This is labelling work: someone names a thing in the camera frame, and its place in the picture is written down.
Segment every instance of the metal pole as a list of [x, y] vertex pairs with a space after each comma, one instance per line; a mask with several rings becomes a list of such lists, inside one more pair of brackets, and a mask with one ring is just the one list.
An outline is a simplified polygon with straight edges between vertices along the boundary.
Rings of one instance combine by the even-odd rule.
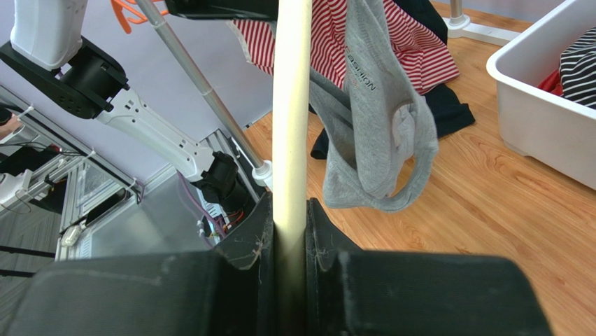
[[457, 26], [465, 20], [462, 0], [451, 0], [451, 20], [449, 22], [452, 25]]
[[278, 335], [304, 335], [306, 133], [313, 0], [280, 0], [273, 98]]
[[207, 101], [207, 104], [213, 109], [215, 115], [221, 120], [223, 125], [226, 127], [231, 136], [236, 140], [240, 149], [246, 155], [248, 161], [253, 165], [254, 168], [259, 169], [263, 167], [264, 162], [261, 156], [257, 153], [255, 148], [248, 142], [248, 139], [242, 132], [240, 126], [235, 121], [234, 117], [228, 111], [227, 107], [223, 104], [222, 100], [218, 96], [217, 92], [213, 90], [211, 84], [207, 81], [207, 78], [203, 75], [199, 67], [190, 54], [184, 48], [184, 45], [173, 29], [170, 27], [166, 19], [162, 17], [159, 10], [155, 6], [152, 0], [136, 0], [136, 4], [145, 14], [155, 31], [162, 38], [172, 55], [178, 60], [178, 63], [182, 66], [190, 80], [194, 83], [194, 86], [199, 89], [201, 95]]

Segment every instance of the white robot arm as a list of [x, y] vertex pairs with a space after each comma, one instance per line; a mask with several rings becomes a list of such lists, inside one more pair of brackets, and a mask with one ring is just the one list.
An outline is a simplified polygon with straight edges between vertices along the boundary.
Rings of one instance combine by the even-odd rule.
[[[15, 52], [46, 71], [61, 69], [83, 46], [81, 28], [87, 0], [15, 0], [10, 44]], [[202, 146], [156, 114], [137, 93], [122, 88], [111, 111], [95, 117], [159, 153], [191, 182], [213, 163], [213, 150]]]
[[[167, 122], [128, 86], [115, 59], [81, 36], [87, 0], [15, 0], [0, 60], [70, 114], [124, 132], [170, 162], [210, 203], [234, 212], [252, 202], [229, 155]], [[62, 67], [71, 68], [62, 75]]]
[[52, 71], [78, 53], [87, 0], [15, 0], [13, 48]]

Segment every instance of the laundry basket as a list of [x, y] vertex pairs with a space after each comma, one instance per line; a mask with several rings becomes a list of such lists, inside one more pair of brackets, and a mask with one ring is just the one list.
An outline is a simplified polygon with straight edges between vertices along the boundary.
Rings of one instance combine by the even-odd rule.
[[567, 0], [496, 52], [487, 70], [497, 80], [505, 144], [596, 189], [596, 110], [537, 88], [593, 27], [596, 0]]

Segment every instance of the black cable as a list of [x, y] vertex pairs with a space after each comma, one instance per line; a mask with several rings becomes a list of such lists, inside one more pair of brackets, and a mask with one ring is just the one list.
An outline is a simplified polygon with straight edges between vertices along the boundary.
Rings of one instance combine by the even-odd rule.
[[21, 197], [19, 197], [19, 196], [17, 195], [17, 193], [18, 193], [18, 190], [15, 192], [15, 197], [17, 198], [17, 200], [21, 201], [21, 203], [25, 204], [25, 206], [26, 206], [26, 207], [29, 209], [28, 211], [26, 211], [26, 212], [18, 212], [18, 211], [15, 211], [15, 210], [12, 210], [12, 209], [8, 208], [7, 206], [5, 206], [5, 205], [4, 205], [4, 204], [2, 204], [2, 203], [0, 203], [0, 207], [3, 207], [4, 209], [6, 209], [6, 210], [8, 210], [8, 211], [10, 211], [10, 212], [13, 212], [13, 213], [15, 213], [15, 214], [17, 214], [17, 215], [25, 215], [25, 214], [29, 214], [29, 213], [31, 213], [31, 211], [33, 211], [33, 209], [31, 209], [31, 206], [29, 206], [29, 205], [28, 205], [28, 204], [27, 204], [25, 201], [23, 201], [23, 200], [21, 199]]
[[39, 142], [35, 142], [35, 141], [17, 142], [17, 143], [3, 143], [3, 144], [0, 144], [0, 147], [11, 147], [11, 146], [28, 147], [28, 148], [33, 148], [33, 149], [37, 149], [37, 150], [40, 150], [40, 151], [50, 151], [50, 152], [53, 152], [53, 153], [56, 153], [56, 154], [59, 154], [59, 155], [63, 155], [63, 156], [71, 156], [71, 157], [74, 157], [74, 156], [83, 156], [79, 152], [68, 152], [68, 151], [62, 152], [62, 151], [53, 150], [53, 149], [50, 149], [49, 146], [46, 146], [43, 143], [39, 143]]
[[7, 109], [7, 110], [11, 110], [12, 112], [18, 112], [18, 113], [23, 112], [23, 109], [20, 108], [19, 106], [10, 105], [10, 104], [6, 104], [6, 103], [2, 103], [2, 102], [0, 102], [0, 109]]

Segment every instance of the wire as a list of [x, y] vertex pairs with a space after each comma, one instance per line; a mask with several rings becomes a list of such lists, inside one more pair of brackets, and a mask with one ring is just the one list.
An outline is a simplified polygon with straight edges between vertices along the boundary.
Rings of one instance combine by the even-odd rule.
[[207, 210], [205, 210], [205, 208], [203, 208], [203, 206], [192, 196], [192, 193], [190, 192], [188, 185], [186, 185], [186, 179], [184, 178], [182, 173], [180, 173], [179, 171], [178, 171], [178, 178], [180, 179], [180, 182], [182, 183], [182, 187], [184, 188], [186, 195], [188, 196], [188, 198], [190, 198], [190, 201], [198, 208], [198, 210], [200, 210], [201, 213], [203, 213], [203, 215], [207, 218], [207, 220], [213, 224], [213, 226], [215, 227], [215, 231], [217, 231], [218, 234], [220, 234], [220, 236], [222, 238], [225, 238], [226, 234], [225, 234], [221, 224], [219, 222], [217, 222], [215, 219], [213, 219], [213, 217], [209, 214], [209, 212], [207, 212]]
[[3, 207], [5, 210], [8, 210], [8, 211], [10, 211], [10, 212], [13, 212], [13, 213], [15, 213], [15, 214], [17, 214], [17, 215], [25, 215], [25, 214], [29, 214], [29, 213], [31, 213], [31, 211], [33, 211], [33, 210], [31, 209], [31, 206], [29, 206], [29, 205], [28, 205], [28, 204], [27, 204], [25, 201], [23, 201], [23, 200], [21, 199], [21, 197], [19, 197], [19, 195], [17, 195], [17, 193], [18, 193], [18, 192], [19, 192], [19, 190], [15, 191], [15, 197], [17, 198], [17, 200], [21, 201], [21, 203], [25, 204], [25, 206], [28, 208], [28, 211], [26, 211], [26, 212], [18, 212], [18, 211], [15, 211], [15, 210], [12, 210], [12, 209], [8, 208], [7, 206], [5, 206], [5, 205], [4, 205], [4, 204], [2, 204], [2, 203], [0, 203], [0, 207]]
[[18, 107], [18, 106], [14, 106], [14, 105], [10, 105], [10, 104], [5, 104], [5, 103], [2, 103], [2, 102], [0, 102], [0, 108], [11, 110], [13, 112], [18, 112], [18, 113], [22, 113], [23, 112], [23, 109], [20, 108], [20, 107]]
[[58, 155], [63, 155], [63, 156], [83, 156], [83, 154], [79, 153], [79, 152], [69, 152], [69, 151], [60, 151], [60, 150], [53, 150], [50, 149], [51, 147], [46, 146], [43, 143], [40, 142], [35, 142], [35, 141], [29, 141], [29, 142], [17, 142], [17, 143], [3, 143], [0, 144], [0, 147], [11, 147], [11, 146], [17, 146], [17, 147], [27, 147], [27, 148], [33, 148], [33, 149], [37, 149], [40, 151], [49, 151], [49, 152], [53, 152], [56, 153]]

